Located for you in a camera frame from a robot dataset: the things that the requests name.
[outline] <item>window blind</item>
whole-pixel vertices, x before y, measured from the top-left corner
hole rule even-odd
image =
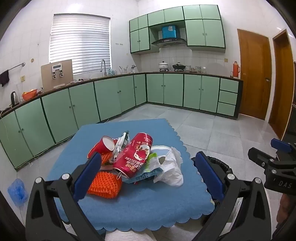
[[[102,59],[110,69],[109,21],[92,15],[54,15],[49,61],[72,59],[73,74],[101,69]]]

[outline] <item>blue box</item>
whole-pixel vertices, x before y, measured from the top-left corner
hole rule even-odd
[[[162,27],[163,39],[180,38],[180,30],[175,25]]]

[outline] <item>metal screw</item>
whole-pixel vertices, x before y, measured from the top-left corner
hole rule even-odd
[[[260,183],[261,183],[261,179],[258,178],[258,177],[256,177],[256,178],[255,178],[255,182],[257,182],[258,184],[260,184]]]
[[[232,173],[229,173],[229,174],[227,175],[227,178],[230,179],[230,180],[234,180],[235,175],[233,175]]]
[[[40,183],[41,181],[42,181],[42,178],[41,177],[38,177],[38,178],[35,179],[35,182],[36,183]]]
[[[65,173],[65,174],[62,175],[63,180],[67,180],[69,177],[70,177],[69,173]]]

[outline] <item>beige board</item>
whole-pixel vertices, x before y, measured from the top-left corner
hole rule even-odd
[[[52,66],[54,65],[62,65],[63,70],[63,77],[60,77],[59,71],[56,71],[56,78],[52,78]],[[67,85],[71,81],[73,81],[73,69],[72,69],[72,59],[63,60],[55,63],[50,63],[41,66],[41,78],[42,78],[42,85],[43,91],[49,91],[54,89],[55,86],[58,85]]]

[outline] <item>blue gripper pad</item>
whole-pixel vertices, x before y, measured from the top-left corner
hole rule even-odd
[[[96,153],[91,157],[90,162],[81,172],[76,182],[74,183],[74,193],[73,198],[75,201],[83,199],[91,185],[93,179],[101,168],[101,155]]]
[[[292,152],[292,148],[288,143],[280,141],[280,140],[275,139],[275,138],[273,138],[270,141],[270,145],[271,145],[271,147],[273,147],[273,148],[275,148],[277,150],[280,150],[282,152],[285,152],[285,153],[291,153]]]
[[[207,185],[212,198],[221,202],[224,199],[223,183],[202,155],[202,152],[196,154],[195,166],[202,176],[204,183]]]

